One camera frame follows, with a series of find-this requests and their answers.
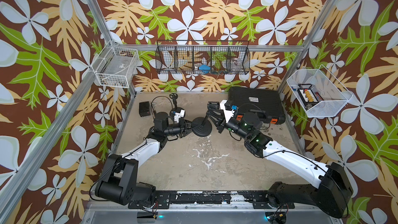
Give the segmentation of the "black microphone stand pole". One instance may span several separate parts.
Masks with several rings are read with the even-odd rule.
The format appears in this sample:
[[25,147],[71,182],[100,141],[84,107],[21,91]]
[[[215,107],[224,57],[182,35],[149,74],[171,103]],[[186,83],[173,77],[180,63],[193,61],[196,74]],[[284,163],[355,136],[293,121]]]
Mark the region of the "black microphone stand pole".
[[173,106],[174,106],[173,109],[172,109],[172,111],[176,112],[177,109],[178,109],[178,105],[177,105],[178,94],[177,94],[177,93],[171,93],[171,94],[169,95],[169,97],[170,97],[170,99],[172,100]]

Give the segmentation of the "black round stand base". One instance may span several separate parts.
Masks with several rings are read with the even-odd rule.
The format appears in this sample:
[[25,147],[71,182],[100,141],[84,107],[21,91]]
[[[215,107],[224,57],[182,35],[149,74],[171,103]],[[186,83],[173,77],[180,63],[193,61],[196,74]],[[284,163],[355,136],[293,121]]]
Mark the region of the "black round stand base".
[[170,115],[176,121],[177,119],[183,118],[185,116],[185,110],[181,107],[175,107],[171,110]]

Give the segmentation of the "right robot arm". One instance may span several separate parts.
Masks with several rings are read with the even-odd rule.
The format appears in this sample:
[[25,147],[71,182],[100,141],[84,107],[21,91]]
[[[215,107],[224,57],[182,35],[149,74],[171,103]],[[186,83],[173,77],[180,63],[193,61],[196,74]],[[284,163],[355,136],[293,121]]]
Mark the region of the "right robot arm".
[[279,144],[260,131],[260,120],[254,115],[237,120],[218,110],[207,116],[219,132],[229,130],[244,140],[246,149],[255,157],[277,163],[306,180],[306,184],[273,183],[266,193],[270,206],[300,203],[316,206],[334,218],[347,216],[353,188],[341,165],[317,162]]

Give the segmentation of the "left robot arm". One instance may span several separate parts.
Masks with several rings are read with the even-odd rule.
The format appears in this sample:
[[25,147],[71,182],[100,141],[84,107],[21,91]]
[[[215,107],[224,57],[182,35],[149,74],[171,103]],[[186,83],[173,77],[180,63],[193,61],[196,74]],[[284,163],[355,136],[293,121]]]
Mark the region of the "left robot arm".
[[104,170],[95,183],[94,194],[102,201],[110,201],[120,205],[137,204],[141,208],[155,205],[156,187],[137,181],[138,169],[149,158],[158,154],[170,141],[170,136],[181,139],[192,133],[198,123],[180,117],[169,123],[170,116],[166,112],[157,113],[153,127],[149,129],[143,142],[132,151],[122,155],[110,155]]

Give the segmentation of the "small ratchet screwdriver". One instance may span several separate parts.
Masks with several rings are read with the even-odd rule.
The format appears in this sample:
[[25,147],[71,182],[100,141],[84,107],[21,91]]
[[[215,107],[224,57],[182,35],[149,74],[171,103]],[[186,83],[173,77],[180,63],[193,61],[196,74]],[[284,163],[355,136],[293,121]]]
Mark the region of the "small ratchet screwdriver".
[[153,115],[153,118],[154,118],[156,116],[157,112],[155,110],[153,102],[151,102],[150,107],[151,107],[152,115]]

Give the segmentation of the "small black box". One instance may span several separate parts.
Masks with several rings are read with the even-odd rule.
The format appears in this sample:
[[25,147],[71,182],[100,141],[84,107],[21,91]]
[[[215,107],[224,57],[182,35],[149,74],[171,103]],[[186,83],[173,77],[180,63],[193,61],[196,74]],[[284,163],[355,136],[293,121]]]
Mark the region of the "small black box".
[[138,113],[140,117],[150,116],[151,115],[150,102],[149,101],[139,102]]

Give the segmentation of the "blue object in basket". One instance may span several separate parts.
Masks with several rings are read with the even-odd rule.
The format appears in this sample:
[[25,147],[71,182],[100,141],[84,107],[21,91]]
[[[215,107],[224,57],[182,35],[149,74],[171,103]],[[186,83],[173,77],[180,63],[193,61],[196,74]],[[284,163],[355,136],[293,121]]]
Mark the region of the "blue object in basket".
[[200,67],[199,67],[199,70],[201,70],[201,71],[204,71],[204,72],[209,72],[210,71],[210,67],[209,66],[207,66],[207,65],[201,65]]

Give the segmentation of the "black plastic tool case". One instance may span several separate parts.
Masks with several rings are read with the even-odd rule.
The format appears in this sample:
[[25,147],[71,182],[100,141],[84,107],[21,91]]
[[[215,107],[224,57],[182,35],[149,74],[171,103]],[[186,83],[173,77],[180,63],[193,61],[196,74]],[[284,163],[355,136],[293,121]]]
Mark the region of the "black plastic tool case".
[[263,123],[283,124],[284,107],[277,91],[232,87],[228,100],[236,105],[238,114],[255,113]]

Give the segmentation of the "screw bit box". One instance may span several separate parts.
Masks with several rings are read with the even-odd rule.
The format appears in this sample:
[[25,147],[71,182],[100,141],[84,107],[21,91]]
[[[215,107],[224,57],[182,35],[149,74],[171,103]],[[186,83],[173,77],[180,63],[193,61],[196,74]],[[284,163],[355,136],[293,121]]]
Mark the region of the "screw bit box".
[[323,101],[320,93],[315,91],[315,86],[313,84],[298,84],[297,91],[305,106],[315,106]]

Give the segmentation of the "white mesh basket right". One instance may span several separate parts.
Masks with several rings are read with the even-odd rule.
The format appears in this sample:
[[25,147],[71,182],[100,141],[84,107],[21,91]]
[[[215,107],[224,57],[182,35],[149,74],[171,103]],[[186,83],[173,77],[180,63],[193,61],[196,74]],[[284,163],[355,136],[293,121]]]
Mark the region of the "white mesh basket right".
[[[353,93],[324,65],[318,69],[303,68],[295,71],[287,79],[287,84],[309,118],[335,117],[353,98]],[[297,91],[298,84],[313,84],[323,101],[315,106],[305,106]]]

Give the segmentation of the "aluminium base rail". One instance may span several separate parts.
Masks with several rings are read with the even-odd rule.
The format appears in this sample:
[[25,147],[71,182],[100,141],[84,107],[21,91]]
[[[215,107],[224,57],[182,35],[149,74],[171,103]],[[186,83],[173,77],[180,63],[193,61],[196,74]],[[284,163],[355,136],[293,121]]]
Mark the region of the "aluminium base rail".
[[158,191],[155,205],[90,201],[84,224],[341,224],[315,206],[272,207],[265,191]]

